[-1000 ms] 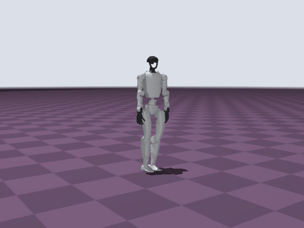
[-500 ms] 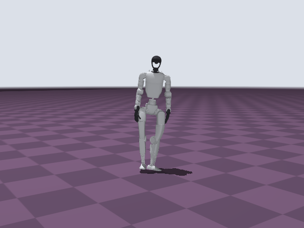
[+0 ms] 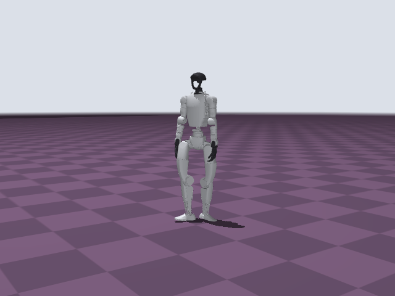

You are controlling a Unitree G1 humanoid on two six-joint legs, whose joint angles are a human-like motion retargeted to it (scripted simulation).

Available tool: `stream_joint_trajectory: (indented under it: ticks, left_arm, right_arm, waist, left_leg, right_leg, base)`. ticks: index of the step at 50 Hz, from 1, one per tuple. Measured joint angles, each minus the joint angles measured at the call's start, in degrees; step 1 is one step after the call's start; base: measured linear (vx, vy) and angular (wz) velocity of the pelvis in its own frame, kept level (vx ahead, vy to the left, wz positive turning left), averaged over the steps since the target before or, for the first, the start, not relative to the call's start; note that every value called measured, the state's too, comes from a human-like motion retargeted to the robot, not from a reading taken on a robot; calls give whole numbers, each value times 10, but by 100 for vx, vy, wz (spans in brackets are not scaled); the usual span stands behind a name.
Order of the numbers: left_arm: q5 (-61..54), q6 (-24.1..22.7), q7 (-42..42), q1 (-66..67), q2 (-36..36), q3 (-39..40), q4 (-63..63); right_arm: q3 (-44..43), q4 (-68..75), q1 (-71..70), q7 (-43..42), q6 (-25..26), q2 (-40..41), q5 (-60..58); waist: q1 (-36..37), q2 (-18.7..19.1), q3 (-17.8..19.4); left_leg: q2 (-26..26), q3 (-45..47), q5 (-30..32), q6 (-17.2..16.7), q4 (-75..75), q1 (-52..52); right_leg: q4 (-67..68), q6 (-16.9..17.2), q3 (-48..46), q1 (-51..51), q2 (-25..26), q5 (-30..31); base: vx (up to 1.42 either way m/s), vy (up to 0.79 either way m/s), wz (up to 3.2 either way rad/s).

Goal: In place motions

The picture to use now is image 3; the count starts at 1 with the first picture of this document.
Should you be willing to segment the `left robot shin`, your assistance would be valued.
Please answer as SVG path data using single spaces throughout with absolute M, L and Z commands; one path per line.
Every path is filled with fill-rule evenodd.
M 212 200 L 212 191 L 213 191 L 213 182 L 209 184 L 208 188 L 201 188 L 202 214 L 204 216 L 209 214 L 210 202 Z

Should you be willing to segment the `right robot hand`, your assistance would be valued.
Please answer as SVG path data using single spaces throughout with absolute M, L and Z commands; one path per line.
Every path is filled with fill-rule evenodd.
M 178 145 L 179 145 L 180 140 L 176 139 L 175 140 L 175 157 L 177 158 L 177 153 L 178 153 Z

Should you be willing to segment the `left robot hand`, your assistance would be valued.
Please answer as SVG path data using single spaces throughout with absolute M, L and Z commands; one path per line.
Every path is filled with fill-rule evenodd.
M 213 160 L 215 159 L 215 157 L 216 157 L 217 147 L 218 147 L 218 146 L 215 145 L 215 141 L 212 141 L 211 147 L 212 147 L 212 153 L 211 153 L 210 156 L 208 157 L 208 158 L 211 157 L 211 159 L 208 160 L 208 162 L 213 161 Z

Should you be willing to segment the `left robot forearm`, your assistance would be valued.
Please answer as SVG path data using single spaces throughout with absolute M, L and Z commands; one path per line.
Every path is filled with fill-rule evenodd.
M 210 127 L 210 139 L 211 139 L 210 143 L 212 143 L 212 141 L 215 141 L 215 145 L 217 146 L 218 140 L 217 140 L 217 119 L 216 118 L 214 119 L 214 122 L 215 122 L 215 126 Z

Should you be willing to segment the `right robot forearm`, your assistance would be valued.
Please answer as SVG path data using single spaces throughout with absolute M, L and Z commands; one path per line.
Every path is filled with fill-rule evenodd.
M 178 120 L 178 119 L 177 119 L 177 120 Z M 182 135 L 183 135 L 183 129 L 184 129 L 184 128 L 185 128 L 184 125 L 179 124 L 178 121 L 177 121 L 177 131 L 176 131 L 176 138 L 175 138 L 175 140 L 176 140 L 176 139 L 179 139 L 180 142 L 181 142 L 181 138 L 182 138 Z M 180 143 L 180 142 L 179 142 L 179 143 Z

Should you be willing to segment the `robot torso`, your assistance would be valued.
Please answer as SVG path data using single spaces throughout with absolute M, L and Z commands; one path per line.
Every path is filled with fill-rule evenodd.
M 195 92 L 194 92 L 195 93 Z M 186 97 L 186 112 L 188 124 L 191 127 L 196 127 L 192 129 L 193 135 L 189 138 L 189 146 L 191 149 L 203 150 L 204 141 L 206 141 L 206 136 L 203 136 L 203 131 L 200 127 L 207 127 L 209 115 L 209 105 L 206 102 L 206 94 L 200 91 L 201 94 L 191 94 Z

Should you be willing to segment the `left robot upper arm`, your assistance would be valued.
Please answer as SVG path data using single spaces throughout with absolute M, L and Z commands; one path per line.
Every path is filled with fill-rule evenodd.
M 215 125 L 214 119 L 216 118 L 217 113 L 217 98 L 215 96 L 206 95 L 206 102 L 209 105 L 209 115 L 208 125 Z

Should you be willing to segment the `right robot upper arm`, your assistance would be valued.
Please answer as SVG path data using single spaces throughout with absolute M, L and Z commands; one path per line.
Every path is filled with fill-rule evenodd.
M 187 96 L 183 96 L 180 99 L 180 102 L 181 102 L 180 114 L 181 114 L 181 116 L 179 116 L 178 120 L 177 120 L 179 124 L 185 124 L 187 122 L 187 119 L 186 119 L 186 116 L 187 116 L 186 97 Z

